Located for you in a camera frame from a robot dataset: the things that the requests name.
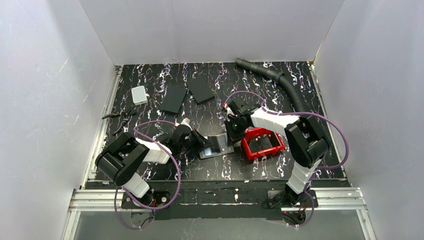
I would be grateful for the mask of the grey leather card holder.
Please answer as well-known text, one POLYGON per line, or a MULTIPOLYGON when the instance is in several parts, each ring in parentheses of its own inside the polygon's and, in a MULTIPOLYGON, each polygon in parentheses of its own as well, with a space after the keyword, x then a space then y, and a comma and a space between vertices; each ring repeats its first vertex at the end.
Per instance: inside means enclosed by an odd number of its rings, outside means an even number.
POLYGON ((226 133, 205 137, 212 145, 199 153, 200 159, 208 159, 234 152, 234 147, 228 145, 226 133))

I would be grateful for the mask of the red plastic bin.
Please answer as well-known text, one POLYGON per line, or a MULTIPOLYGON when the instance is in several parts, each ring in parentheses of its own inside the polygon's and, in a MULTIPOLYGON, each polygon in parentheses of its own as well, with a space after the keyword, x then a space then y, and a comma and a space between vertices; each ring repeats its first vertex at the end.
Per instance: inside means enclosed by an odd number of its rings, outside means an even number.
POLYGON ((267 156, 275 156, 286 150, 278 133, 265 128, 252 128, 245 131, 241 146, 249 161, 267 156))

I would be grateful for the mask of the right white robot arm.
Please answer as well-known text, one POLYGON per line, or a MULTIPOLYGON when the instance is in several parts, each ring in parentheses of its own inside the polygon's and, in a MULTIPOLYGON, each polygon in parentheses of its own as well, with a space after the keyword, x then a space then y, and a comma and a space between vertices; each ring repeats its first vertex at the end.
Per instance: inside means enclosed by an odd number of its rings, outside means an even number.
POLYGON ((227 114, 224 124, 229 146, 245 138, 248 128, 262 128, 284 136, 295 161, 286 185, 296 195, 308 188, 313 173, 330 149, 330 141, 316 114, 279 113, 259 104, 247 104, 241 98, 224 103, 223 110, 227 114))

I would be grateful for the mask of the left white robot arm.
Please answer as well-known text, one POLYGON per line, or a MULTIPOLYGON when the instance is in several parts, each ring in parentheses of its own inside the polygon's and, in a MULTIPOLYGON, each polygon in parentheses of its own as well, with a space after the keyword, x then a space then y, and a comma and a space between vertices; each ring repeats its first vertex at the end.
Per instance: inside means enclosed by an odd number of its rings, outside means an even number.
POLYGON ((172 154, 187 151, 198 154, 214 143, 190 126, 185 118, 174 124, 170 134, 158 142, 149 142, 124 132, 96 157, 96 167, 118 187, 142 199, 152 194, 150 185, 137 173, 141 163, 166 164, 172 154))

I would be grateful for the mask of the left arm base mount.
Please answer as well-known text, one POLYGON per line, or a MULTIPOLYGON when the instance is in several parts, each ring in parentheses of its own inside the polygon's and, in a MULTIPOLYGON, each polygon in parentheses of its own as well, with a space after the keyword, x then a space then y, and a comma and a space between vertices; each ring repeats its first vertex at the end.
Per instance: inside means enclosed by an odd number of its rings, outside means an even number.
MULTIPOLYGON (((136 199, 144 205, 155 208, 167 204, 171 199, 171 195, 169 191, 153 191, 148 192, 142 198, 136 197, 136 199)), ((127 193, 124 193, 121 201, 121 208, 142 209, 143 207, 133 201, 127 193)))

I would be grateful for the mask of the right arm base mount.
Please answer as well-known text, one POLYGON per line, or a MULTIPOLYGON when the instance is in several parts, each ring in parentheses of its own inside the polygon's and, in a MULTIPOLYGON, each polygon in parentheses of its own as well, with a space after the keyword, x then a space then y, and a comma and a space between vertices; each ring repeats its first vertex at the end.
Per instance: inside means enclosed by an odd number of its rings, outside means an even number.
POLYGON ((314 190, 303 191, 297 194, 290 188, 287 188, 281 191, 268 191, 262 206, 264 209, 270 210, 287 208, 288 210, 282 211, 284 224, 298 228, 311 218, 307 216, 307 209, 315 209, 319 206, 319 203, 314 190))

